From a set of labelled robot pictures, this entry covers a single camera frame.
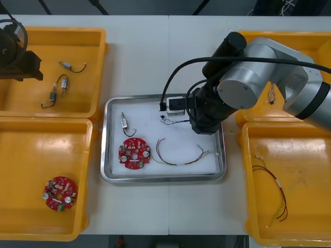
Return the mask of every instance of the floor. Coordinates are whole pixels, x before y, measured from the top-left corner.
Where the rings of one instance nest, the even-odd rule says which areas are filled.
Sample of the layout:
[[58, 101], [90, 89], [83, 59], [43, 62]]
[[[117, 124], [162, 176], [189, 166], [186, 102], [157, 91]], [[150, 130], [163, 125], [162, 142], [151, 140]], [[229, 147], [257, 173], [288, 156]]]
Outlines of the floor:
[[[157, 244], [172, 244], [182, 248], [244, 247], [243, 236], [124, 236], [125, 248], [157, 248]], [[0, 248], [117, 248], [118, 235], [79, 235], [72, 242], [0, 241]]]
[[[52, 14], [98, 15], [88, 0], [44, 0]], [[99, 0], [111, 15], [191, 15], [202, 0]], [[2, 0], [12, 14], [46, 14], [38, 0]], [[210, 0], [200, 12], [203, 16], [246, 16], [256, 0]], [[322, 11], [331, 16], [331, 0]]]

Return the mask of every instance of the white table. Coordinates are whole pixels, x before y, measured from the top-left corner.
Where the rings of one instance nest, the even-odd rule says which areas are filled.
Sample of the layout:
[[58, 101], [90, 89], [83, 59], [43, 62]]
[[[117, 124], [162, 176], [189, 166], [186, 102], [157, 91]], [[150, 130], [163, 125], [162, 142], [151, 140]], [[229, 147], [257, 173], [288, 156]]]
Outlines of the white table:
[[[100, 106], [114, 95], [160, 94], [175, 67], [212, 55], [232, 30], [331, 31], [328, 17], [15, 17], [28, 26], [102, 27], [107, 31], [110, 52]], [[184, 68], [169, 92], [186, 92], [203, 79], [202, 66]], [[224, 178], [213, 182], [109, 184], [99, 172], [99, 139], [89, 170], [89, 225], [84, 234], [245, 234], [245, 183], [236, 141], [239, 127], [233, 116], [223, 125], [228, 169]]]

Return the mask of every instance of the red object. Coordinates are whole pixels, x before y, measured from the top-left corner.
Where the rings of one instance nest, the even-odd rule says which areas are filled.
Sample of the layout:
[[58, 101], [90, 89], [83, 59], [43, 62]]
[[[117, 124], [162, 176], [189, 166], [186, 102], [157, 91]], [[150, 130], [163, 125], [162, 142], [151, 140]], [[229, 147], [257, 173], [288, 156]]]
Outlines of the red object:
[[141, 138], [129, 138], [118, 149], [118, 159], [128, 169], [141, 169], [151, 159], [151, 149]]
[[[73, 181], [66, 177], [54, 177], [53, 181], [48, 181], [43, 193], [44, 195], [45, 193], [48, 194], [46, 205], [56, 211], [71, 208], [77, 197], [76, 186]], [[70, 202], [65, 202], [66, 197], [70, 198]]]

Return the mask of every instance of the red circuit board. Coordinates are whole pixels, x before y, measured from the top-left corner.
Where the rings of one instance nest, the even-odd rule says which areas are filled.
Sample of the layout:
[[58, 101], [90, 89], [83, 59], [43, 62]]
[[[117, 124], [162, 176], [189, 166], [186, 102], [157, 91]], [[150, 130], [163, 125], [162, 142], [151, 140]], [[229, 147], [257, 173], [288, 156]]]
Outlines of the red circuit board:
[[76, 186], [66, 177], [54, 177], [53, 181], [48, 181], [42, 195], [46, 205], [58, 212], [71, 208], [76, 197]]
[[129, 138], [118, 149], [118, 159], [128, 169], [141, 169], [151, 159], [151, 149], [141, 138]]

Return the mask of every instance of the capacitor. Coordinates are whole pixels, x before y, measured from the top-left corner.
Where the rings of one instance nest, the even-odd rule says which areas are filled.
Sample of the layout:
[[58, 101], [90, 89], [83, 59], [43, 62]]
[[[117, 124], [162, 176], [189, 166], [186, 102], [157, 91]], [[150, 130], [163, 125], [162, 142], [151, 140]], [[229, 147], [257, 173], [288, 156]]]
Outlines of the capacitor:
[[121, 157], [121, 161], [122, 161], [122, 162], [126, 162], [127, 160], [128, 160], [128, 158], [127, 158], [126, 156], [122, 156], [122, 157]]
[[57, 208], [58, 212], [62, 212], [65, 209], [66, 205], [64, 203], [60, 204]]
[[47, 200], [47, 199], [49, 199], [49, 198], [51, 198], [52, 197], [52, 194], [50, 193], [50, 192], [48, 192], [48, 193], [43, 193], [42, 194], [42, 198], [44, 199], [44, 200]]
[[71, 196], [67, 196], [66, 198], [64, 198], [65, 203], [71, 203], [72, 200], [73, 200], [73, 198]]
[[62, 88], [63, 95], [65, 95], [66, 89], [68, 89], [68, 86], [69, 86], [69, 80], [66, 77], [65, 79], [62, 79], [62, 83], [61, 83], [61, 88]]
[[148, 151], [144, 151], [144, 152], [143, 152], [143, 156], [144, 156], [145, 158], [147, 158], [147, 157], [149, 156], [149, 152], [148, 152]]

